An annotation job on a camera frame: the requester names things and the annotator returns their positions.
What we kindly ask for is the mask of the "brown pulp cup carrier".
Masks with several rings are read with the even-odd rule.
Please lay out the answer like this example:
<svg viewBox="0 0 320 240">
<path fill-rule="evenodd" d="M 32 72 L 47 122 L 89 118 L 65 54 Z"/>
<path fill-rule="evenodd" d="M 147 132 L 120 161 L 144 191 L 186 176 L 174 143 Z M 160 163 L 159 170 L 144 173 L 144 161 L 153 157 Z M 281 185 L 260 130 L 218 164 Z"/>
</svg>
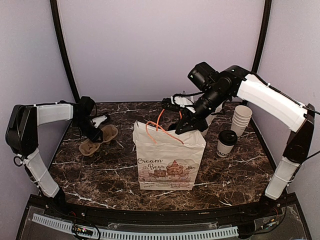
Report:
<svg viewBox="0 0 320 240">
<path fill-rule="evenodd" d="M 100 130 L 102 132 L 102 136 L 98 138 L 98 142 L 93 142 L 90 139 L 86 139 L 79 145 L 78 149 L 83 156 L 92 156 L 99 150 L 101 145 L 109 145 L 119 133 L 118 129 L 113 124 L 105 125 L 100 128 Z"/>
</svg>

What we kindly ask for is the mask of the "white paper takeout bag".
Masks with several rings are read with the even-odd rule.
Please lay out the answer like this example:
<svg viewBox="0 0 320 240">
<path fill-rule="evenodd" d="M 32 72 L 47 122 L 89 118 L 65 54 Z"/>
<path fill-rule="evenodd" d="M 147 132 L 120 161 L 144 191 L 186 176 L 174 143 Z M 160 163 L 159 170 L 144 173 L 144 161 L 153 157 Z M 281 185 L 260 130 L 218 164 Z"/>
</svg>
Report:
<svg viewBox="0 0 320 240">
<path fill-rule="evenodd" d="M 200 131 L 177 135 L 153 121 L 136 121 L 132 137 L 141 190 L 193 189 L 206 147 Z"/>
</svg>

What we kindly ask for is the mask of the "single black cup lid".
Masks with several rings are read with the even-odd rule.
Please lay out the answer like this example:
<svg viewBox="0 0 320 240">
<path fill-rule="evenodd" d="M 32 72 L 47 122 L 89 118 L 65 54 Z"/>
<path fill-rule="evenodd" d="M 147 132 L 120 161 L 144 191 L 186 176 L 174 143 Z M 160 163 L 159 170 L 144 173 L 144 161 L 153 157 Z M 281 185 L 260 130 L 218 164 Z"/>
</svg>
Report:
<svg viewBox="0 0 320 240">
<path fill-rule="evenodd" d="M 233 146 L 237 143 L 238 136 L 233 130 L 226 129 L 219 133 L 218 140 L 226 146 Z"/>
</svg>

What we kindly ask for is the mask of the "single white paper cup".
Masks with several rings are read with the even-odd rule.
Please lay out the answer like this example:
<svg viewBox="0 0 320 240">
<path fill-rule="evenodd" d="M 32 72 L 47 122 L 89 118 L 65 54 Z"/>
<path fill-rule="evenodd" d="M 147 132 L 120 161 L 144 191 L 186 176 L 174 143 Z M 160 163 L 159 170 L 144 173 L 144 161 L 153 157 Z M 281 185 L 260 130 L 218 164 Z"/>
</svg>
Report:
<svg viewBox="0 0 320 240">
<path fill-rule="evenodd" d="M 235 143 L 225 144 L 219 140 L 217 143 L 217 149 L 216 149 L 217 156 L 220 158 L 228 157 L 234 146 L 235 146 Z"/>
</svg>

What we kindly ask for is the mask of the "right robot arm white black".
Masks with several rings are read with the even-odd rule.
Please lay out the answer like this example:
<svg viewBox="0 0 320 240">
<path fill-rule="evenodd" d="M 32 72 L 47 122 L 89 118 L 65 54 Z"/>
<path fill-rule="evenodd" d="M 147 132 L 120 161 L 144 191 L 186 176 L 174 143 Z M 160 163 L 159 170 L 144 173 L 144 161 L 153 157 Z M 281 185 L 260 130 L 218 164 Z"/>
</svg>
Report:
<svg viewBox="0 0 320 240">
<path fill-rule="evenodd" d="M 198 88 L 199 98 L 187 100 L 187 94 L 176 93 L 171 102 L 181 109 L 182 117 L 176 134 L 208 128 L 206 118 L 218 106 L 232 98 L 247 101 L 281 122 L 290 132 L 275 172 L 265 188 L 264 198 L 255 205 L 255 213 L 266 217 L 275 208 L 277 200 L 294 179 L 301 165 L 312 158 L 310 148 L 315 130 L 312 104 L 303 104 L 264 81 L 256 73 L 238 65 L 218 72 L 208 63 L 201 62 L 187 75 Z"/>
</svg>

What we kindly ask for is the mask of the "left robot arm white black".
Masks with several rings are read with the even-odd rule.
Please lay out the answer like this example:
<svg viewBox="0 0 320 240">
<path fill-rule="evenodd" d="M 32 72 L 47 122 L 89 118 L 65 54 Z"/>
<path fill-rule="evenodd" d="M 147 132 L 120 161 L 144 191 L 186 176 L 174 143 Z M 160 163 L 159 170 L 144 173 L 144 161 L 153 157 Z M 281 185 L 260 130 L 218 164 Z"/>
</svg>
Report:
<svg viewBox="0 0 320 240">
<path fill-rule="evenodd" d="M 99 124 L 93 121 L 92 110 L 96 103 L 83 96 L 78 103 L 59 101 L 55 103 L 22 105 L 13 107 L 5 133 L 5 141 L 19 160 L 16 166 L 24 166 L 30 179 L 48 198 L 55 198 L 60 187 L 44 164 L 39 150 L 38 127 L 60 121 L 71 121 L 93 143 L 103 141 Z"/>
</svg>

